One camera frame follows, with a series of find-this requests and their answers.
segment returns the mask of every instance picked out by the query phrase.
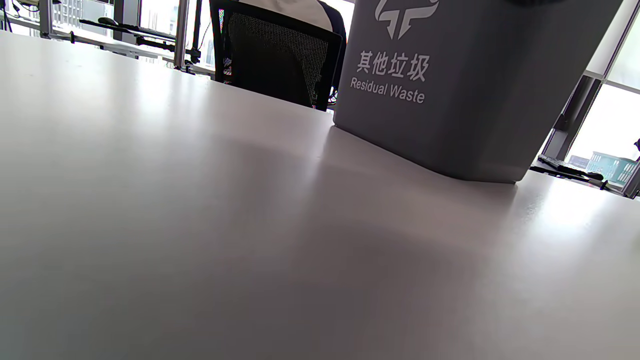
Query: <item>gray trash bin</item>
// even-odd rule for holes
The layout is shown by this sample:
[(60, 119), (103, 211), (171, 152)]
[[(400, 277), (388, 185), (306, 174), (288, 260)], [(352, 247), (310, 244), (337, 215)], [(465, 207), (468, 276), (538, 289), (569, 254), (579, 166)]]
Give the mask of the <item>gray trash bin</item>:
[(358, 0), (335, 123), (459, 179), (523, 178), (621, 0)]

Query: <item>white table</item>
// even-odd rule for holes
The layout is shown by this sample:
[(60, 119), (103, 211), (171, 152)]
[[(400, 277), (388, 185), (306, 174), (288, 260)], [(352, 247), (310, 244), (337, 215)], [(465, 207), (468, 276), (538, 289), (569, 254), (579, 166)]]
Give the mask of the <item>white table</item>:
[(457, 181), (319, 111), (0, 48), (3, 359), (640, 357), (637, 202)]

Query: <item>black keyboard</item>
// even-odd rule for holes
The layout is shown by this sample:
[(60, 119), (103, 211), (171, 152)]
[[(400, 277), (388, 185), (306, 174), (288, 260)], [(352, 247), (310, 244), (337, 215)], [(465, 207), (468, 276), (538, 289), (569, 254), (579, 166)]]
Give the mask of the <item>black keyboard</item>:
[(560, 172), (564, 172), (565, 174), (587, 176), (587, 173), (584, 170), (579, 169), (577, 167), (573, 167), (565, 163), (564, 161), (560, 161), (558, 159), (549, 158), (548, 156), (544, 156), (544, 155), (539, 155), (538, 160), (540, 160), (542, 163), (545, 163)]

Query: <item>metal pole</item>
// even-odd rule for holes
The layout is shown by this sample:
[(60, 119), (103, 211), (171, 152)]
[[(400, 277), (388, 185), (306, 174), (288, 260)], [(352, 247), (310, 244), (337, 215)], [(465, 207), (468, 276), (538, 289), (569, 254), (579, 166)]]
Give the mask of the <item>metal pole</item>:
[(175, 53), (173, 54), (173, 67), (178, 70), (184, 68), (184, 49), (187, 42), (187, 15), (189, 13), (189, 0), (180, 0), (178, 4), (178, 28), (175, 34)]
[(53, 0), (40, 0), (40, 37), (53, 34)]
[[(198, 51), (200, 45), (200, 22), (202, 14), (202, 0), (196, 0), (196, 21), (193, 24), (193, 41), (191, 42), (191, 50)], [(192, 53), (191, 62), (196, 64), (200, 62), (200, 55), (196, 56)]]

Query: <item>black chair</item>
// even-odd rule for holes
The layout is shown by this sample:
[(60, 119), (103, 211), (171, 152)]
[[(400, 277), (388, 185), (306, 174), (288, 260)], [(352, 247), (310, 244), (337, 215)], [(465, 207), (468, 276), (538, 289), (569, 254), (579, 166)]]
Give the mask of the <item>black chair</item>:
[(326, 111), (342, 37), (231, 0), (209, 0), (216, 81)]

